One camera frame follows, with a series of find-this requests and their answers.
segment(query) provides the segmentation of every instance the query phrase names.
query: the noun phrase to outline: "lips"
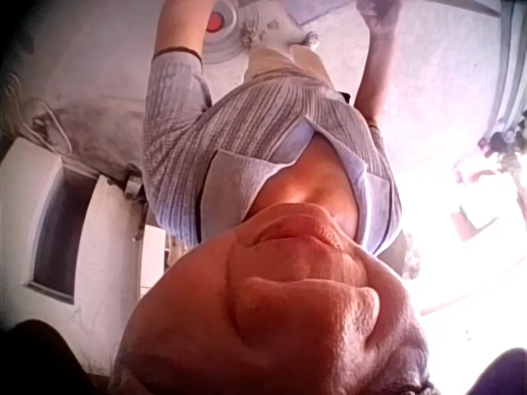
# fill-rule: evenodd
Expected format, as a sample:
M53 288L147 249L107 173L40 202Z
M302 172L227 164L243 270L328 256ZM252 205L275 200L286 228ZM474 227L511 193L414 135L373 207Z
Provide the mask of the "lips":
M326 221L306 215L292 215L274 221L255 239L254 245L275 239L305 239L312 237L330 247L344 250L338 233Z

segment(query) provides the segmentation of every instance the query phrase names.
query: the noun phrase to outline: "striped shirt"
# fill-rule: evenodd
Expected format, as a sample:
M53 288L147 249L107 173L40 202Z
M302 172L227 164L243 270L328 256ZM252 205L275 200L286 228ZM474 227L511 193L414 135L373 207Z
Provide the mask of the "striped shirt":
M192 248L239 225L265 181L296 162L315 133L338 153L368 252L399 232L401 203L377 128L343 97L301 71L275 70L212 105L190 53L152 62L142 136L143 178L157 221Z

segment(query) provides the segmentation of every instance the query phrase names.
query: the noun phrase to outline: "white wall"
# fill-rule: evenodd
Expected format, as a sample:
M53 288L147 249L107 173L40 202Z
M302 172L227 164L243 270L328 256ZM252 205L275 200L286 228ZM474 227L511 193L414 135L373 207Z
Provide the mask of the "white wall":
M27 319L54 327L86 370L109 374L124 326L138 301L140 209L101 176L88 207L78 250L74 305L26 287L31 279L38 224L62 169L56 156L18 139L0 172L0 323Z

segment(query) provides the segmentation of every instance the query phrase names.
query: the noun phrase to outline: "man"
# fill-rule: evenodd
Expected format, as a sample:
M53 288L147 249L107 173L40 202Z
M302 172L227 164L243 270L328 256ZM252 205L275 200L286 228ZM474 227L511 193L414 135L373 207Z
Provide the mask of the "man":
M134 311L110 388L431 393L408 293L373 256L401 212L377 127L400 0L357 3L371 42L355 108L299 45L295 62L252 49L246 83L212 105L200 56L213 4L166 1L143 139L158 221L200 245Z

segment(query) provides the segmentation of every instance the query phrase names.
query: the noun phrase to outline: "shirt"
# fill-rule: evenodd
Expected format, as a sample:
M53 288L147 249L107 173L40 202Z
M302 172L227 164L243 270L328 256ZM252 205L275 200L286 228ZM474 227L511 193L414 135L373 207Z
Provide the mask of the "shirt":
M295 163L316 132L338 153L355 193L356 241L380 253L399 232L399 193L380 131L342 95L302 71L278 69L212 105L195 56L160 55L142 136L158 223L190 248L240 224L265 181Z

